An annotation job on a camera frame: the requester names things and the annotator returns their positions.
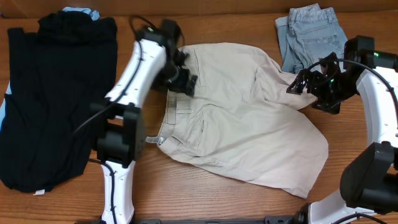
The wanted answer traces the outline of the beige cotton shorts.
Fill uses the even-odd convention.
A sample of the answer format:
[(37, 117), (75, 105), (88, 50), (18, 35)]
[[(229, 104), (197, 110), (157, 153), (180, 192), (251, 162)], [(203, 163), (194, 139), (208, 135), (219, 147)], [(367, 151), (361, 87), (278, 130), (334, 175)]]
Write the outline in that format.
[(198, 77), (195, 94), (169, 92), (160, 131), (147, 142), (176, 161), (306, 198), (328, 158), (326, 138), (301, 112), (315, 97), (287, 93), (295, 75), (257, 47), (183, 51)]

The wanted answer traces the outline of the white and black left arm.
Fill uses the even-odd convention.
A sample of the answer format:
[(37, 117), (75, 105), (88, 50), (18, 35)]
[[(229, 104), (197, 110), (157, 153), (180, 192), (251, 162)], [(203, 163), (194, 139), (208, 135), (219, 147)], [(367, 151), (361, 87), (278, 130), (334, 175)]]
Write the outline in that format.
[(179, 26), (146, 27), (136, 33), (132, 57), (121, 78), (101, 103), (90, 110), (91, 146), (104, 175), (105, 206), (100, 223), (131, 223), (132, 178), (139, 151), (145, 146), (142, 106), (150, 89), (193, 96), (197, 76), (190, 74), (187, 55), (177, 47), (183, 35)]

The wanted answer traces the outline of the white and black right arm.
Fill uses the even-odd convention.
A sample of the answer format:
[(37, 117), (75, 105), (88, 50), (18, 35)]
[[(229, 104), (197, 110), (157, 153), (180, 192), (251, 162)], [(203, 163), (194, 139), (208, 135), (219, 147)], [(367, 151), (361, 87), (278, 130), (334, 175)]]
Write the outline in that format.
[[(338, 68), (344, 64), (345, 71)], [(343, 59), (334, 54), (320, 59), (325, 72), (300, 71), (287, 88), (317, 97), (313, 107), (331, 114), (340, 103), (358, 94), (363, 102), (367, 148), (343, 171), (340, 187), (321, 201), (305, 205), (289, 223), (349, 223), (397, 211), (397, 55), (374, 50), (351, 50)]]

